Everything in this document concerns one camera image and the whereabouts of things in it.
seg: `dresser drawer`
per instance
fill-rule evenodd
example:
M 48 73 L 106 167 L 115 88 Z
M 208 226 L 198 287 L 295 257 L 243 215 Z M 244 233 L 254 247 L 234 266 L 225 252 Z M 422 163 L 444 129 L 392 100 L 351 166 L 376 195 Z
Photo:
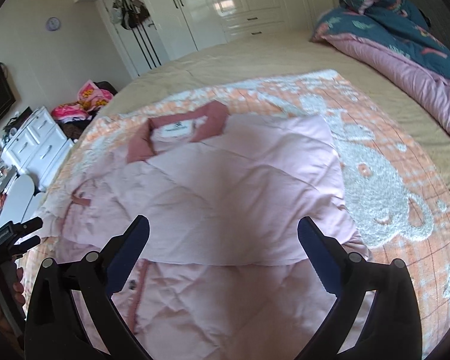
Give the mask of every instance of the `dresser drawer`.
M 37 149 L 38 142 L 28 130 L 23 130 L 4 150 L 4 157 L 9 158 L 19 170 Z
M 46 172 L 43 174 L 43 177 L 40 179 L 38 183 L 38 189 L 41 191 L 46 191 L 48 186 L 52 183 L 55 178 L 55 175 L 58 173 L 61 165 L 65 161 L 68 152 L 72 149 L 73 142 L 69 139 L 60 149 L 58 154 L 53 159 L 53 162 L 50 164 Z
M 237 28 L 236 30 L 227 31 L 225 33 L 228 42 L 234 41 L 236 39 L 244 38 L 246 36 L 259 36 L 266 33 L 274 33 L 285 31 L 287 29 L 284 22 L 280 23 L 270 23 L 261 26 L 253 26 L 247 28 Z
M 63 134 L 62 130 L 58 126 L 55 126 L 49 131 L 46 139 L 29 162 L 25 164 L 24 168 L 34 179 L 36 185 L 38 185 L 38 180 L 44 175 L 66 141 L 67 137 Z
M 280 8 L 259 9 L 227 16 L 222 19 L 225 31 L 282 20 L 282 11 Z
M 29 130 L 30 134 L 32 134 L 38 143 L 41 143 L 54 125 L 55 122 L 50 114 L 46 109 L 42 109 L 27 125 L 27 130 Z

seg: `clothing label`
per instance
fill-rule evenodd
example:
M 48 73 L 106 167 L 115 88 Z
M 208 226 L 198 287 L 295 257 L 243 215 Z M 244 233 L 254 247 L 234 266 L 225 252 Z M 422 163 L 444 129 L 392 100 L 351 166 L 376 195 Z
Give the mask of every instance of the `clothing label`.
M 162 138 L 182 137 L 183 135 L 192 135 L 193 120 L 183 120 L 181 122 L 167 124 L 160 128 Z

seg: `screw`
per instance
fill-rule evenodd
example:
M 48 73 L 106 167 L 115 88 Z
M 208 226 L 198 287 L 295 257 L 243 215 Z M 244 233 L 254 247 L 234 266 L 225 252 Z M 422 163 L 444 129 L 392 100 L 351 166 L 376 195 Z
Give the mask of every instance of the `screw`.
M 350 253 L 348 255 L 348 258 L 350 259 L 350 261 L 353 261 L 354 263 L 359 263 L 360 261 L 362 261 L 362 256 L 360 256 L 360 254 L 356 252 Z
M 398 268 L 405 268 L 405 263 L 402 259 L 395 259 L 394 264 Z
M 42 262 L 42 267 L 48 268 L 48 267 L 52 266 L 52 264 L 53 264 L 53 259 L 48 258 Z
M 94 261 L 96 261 L 98 259 L 98 253 L 96 251 L 91 251 L 89 254 L 87 254 L 87 256 L 85 257 L 85 259 L 89 262 L 89 263 L 93 263 Z

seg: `beige bed sheet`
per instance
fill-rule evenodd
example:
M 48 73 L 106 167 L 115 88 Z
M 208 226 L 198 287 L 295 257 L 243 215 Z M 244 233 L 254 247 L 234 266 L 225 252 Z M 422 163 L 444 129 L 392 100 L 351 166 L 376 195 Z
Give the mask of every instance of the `beige bed sheet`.
M 309 42 L 310 35 L 309 32 L 260 35 L 195 52 L 135 80 L 101 115 L 135 111 L 169 95 L 203 86 L 331 68 L 365 92 L 424 148 L 450 190 L 447 133 L 387 78 L 330 45 Z

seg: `teddy bear pattern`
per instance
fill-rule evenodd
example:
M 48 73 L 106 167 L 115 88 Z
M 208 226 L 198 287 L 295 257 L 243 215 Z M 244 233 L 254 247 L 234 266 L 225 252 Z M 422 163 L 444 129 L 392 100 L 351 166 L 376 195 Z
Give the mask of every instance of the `teddy bear pattern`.
M 345 203 L 365 244 L 378 247 L 397 234 L 411 241 L 424 240 L 434 229 L 433 215 L 425 200 L 405 185 L 398 171 L 380 152 L 366 146 L 373 131 L 344 123 L 344 109 L 328 108 L 323 97 L 300 98 L 306 115 L 321 115 L 327 122 L 342 164 Z M 400 150 L 406 150 L 403 144 Z M 421 225 L 409 222 L 410 201 L 420 208 Z

